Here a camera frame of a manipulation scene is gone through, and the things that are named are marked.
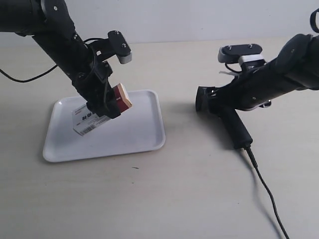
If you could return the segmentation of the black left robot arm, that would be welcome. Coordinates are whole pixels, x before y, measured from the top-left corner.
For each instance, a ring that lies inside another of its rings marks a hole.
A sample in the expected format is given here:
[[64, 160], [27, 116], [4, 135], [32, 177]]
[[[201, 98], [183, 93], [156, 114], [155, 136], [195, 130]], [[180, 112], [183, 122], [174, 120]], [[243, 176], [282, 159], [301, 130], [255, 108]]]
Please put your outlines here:
[[0, 30], [31, 36], [71, 80], [87, 101], [88, 110], [111, 119], [120, 116], [115, 91], [108, 78], [107, 59], [117, 55], [120, 63], [131, 60], [131, 50], [119, 31], [87, 44], [76, 32], [63, 0], [2, 0]]

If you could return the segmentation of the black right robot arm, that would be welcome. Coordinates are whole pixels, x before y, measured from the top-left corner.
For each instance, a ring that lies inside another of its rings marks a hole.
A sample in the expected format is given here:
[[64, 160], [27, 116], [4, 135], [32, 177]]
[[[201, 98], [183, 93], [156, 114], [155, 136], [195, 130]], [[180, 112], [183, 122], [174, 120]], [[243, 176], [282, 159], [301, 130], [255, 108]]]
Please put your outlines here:
[[221, 47], [218, 61], [225, 67], [238, 64], [234, 79], [212, 90], [211, 96], [223, 105], [250, 111], [267, 107], [271, 100], [292, 91], [319, 89], [319, 37], [297, 34], [278, 56], [266, 61], [258, 44]]

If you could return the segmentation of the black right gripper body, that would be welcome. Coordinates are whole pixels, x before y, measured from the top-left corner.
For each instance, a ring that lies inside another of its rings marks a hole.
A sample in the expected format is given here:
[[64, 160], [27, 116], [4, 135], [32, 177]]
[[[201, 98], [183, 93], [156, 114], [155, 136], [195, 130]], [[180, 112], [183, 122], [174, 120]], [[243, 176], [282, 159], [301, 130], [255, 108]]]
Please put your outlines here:
[[211, 93], [217, 104], [250, 111], [277, 97], [274, 63], [242, 63], [240, 67], [240, 73], [229, 84]]

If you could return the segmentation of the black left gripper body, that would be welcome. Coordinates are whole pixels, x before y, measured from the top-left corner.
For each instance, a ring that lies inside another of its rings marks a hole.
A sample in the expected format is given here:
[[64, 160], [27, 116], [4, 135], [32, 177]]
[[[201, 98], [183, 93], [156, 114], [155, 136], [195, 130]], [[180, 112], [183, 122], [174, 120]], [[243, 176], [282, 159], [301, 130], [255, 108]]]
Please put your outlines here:
[[113, 70], [107, 61], [105, 63], [95, 61], [92, 68], [86, 72], [78, 73], [71, 80], [72, 86], [86, 102], [98, 103], [100, 105], [99, 111], [101, 111], [105, 87], [112, 73]]

